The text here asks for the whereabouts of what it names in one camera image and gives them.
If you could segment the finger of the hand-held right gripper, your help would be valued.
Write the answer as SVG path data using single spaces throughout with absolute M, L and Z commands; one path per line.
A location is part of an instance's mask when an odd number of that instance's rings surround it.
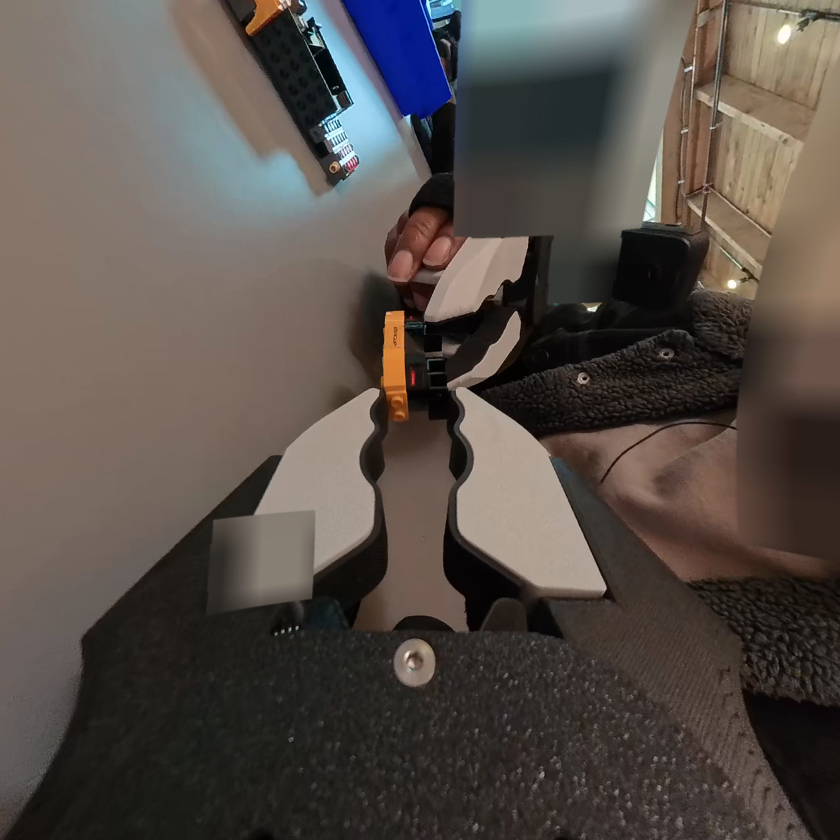
M 471 388 L 502 371 L 522 337 L 522 319 L 514 308 L 493 308 L 478 329 L 446 361 L 447 388 Z
M 529 237 L 467 238 L 444 269 L 424 312 L 426 322 L 477 313 L 499 289 L 522 276 Z

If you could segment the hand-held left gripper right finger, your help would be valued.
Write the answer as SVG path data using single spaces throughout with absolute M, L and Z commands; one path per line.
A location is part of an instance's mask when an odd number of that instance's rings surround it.
M 466 455 L 454 487 L 455 536 L 529 595 L 601 599 L 606 583 L 548 451 L 465 387 L 453 397 L 454 443 Z

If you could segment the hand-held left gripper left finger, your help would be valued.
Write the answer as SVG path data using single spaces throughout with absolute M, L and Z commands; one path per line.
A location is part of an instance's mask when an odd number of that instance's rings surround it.
M 313 512 L 315 585 L 378 585 L 387 537 L 377 480 L 384 468 L 384 394 L 371 388 L 290 444 L 255 515 Z

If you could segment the small orange black lego assembly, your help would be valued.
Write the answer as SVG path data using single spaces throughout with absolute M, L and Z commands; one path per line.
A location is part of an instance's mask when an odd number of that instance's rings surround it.
M 404 423 L 412 411 L 432 421 L 449 413 L 449 389 L 440 328 L 404 311 L 389 311 L 383 329 L 381 389 L 389 420 Z

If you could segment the person's right forearm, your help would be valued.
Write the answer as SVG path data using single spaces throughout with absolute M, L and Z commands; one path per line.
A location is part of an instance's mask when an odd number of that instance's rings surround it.
M 412 129 L 431 175 L 415 194 L 409 214 L 422 208 L 442 209 L 449 216 L 454 213 L 455 116 L 453 101 L 427 118 L 411 115 Z

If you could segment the black lego car chassis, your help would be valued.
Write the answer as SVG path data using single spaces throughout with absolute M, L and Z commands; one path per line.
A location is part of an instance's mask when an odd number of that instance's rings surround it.
M 353 100 L 305 1 L 224 1 L 249 51 L 289 113 L 330 186 L 360 159 L 342 124 Z

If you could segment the person's right hand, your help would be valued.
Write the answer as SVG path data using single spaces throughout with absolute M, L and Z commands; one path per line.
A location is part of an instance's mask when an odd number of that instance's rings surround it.
M 409 291 L 420 270 L 442 270 L 466 242 L 456 236 L 449 211 L 423 206 L 404 213 L 385 239 L 385 273 L 400 291 Z

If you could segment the dark fleece jacket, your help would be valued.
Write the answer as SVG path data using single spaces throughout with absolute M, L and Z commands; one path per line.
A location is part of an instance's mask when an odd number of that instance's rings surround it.
M 481 396 L 539 440 L 730 409 L 737 415 L 752 309 L 749 298 L 702 287 L 675 312 L 619 302 L 594 311 L 561 306 L 522 362 Z M 739 639 L 748 692 L 838 707 L 838 578 L 684 582 Z

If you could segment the grey brown shirt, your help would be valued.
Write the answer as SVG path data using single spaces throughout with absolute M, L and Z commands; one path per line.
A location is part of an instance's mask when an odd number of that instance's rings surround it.
M 541 439 L 682 581 L 838 578 L 826 560 L 742 541 L 734 409 Z

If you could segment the blue storage bin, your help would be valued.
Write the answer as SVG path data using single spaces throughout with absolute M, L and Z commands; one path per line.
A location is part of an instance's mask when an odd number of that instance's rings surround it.
M 402 116 L 424 119 L 452 91 L 422 1 L 343 1 Z

